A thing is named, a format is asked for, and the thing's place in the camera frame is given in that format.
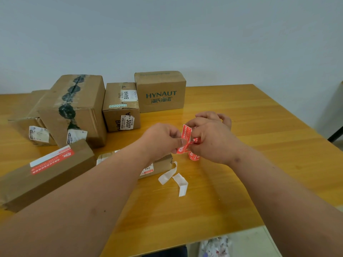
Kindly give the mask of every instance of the black table leg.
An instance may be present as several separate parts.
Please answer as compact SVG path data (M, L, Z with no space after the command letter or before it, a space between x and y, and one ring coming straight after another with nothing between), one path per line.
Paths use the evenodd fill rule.
M337 140L342 135L343 135L343 126L337 132L335 132L333 135L331 135L330 138L328 138L328 141L334 142L335 140Z

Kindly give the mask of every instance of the hand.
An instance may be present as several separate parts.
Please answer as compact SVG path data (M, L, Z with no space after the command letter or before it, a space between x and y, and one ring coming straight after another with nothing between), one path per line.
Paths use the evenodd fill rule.
M191 136L201 138L201 144L190 144L188 148L194 154L216 163L230 166L240 161L240 152L247 145L231 133L230 117L215 112L201 112L195 116L186 125L195 127Z
M157 123L145 131L139 142L146 147L153 162L169 153L175 154L179 147L186 145L187 140L181 138L181 133L175 126Z

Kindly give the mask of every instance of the white wall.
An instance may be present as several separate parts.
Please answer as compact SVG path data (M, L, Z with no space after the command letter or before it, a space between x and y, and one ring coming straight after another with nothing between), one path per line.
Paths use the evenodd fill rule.
M343 0L0 0L0 93L62 74L254 83L328 137L343 125Z

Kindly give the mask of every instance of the large cardboard box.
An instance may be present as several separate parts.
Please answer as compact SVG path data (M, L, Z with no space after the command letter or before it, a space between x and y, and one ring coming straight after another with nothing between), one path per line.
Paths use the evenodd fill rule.
M136 83L107 83L103 114L109 132L140 128Z
M108 157L112 156L112 154L115 152L117 152L117 150L99 155L96 161L96 164L98 165L99 163L107 159ZM173 162L173 156L171 154L164 156L163 158L152 163L149 167L143 169L139 178L148 177L151 175L155 175L161 172L171 170L172 165L173 165L172 162Z
M141 113L183 108L186 80L178 71L135 73Z
M18 212L96 165L84 139L0 177L0 206Z
M56 145L36 110L47 91L32 91L8 119L8 123L24 138L38 146Z
M102 76L63 75L39 101L37 111L59 147L86 139L91 148L104 146Z

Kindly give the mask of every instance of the forearm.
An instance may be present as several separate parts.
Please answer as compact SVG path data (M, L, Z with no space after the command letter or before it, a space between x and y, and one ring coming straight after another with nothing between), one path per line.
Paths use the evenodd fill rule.
M139 141L0 227L1 256L99 256L150 158Z
M343 252L341 212L251 148L245 147L230 166L283 256L338 256Z

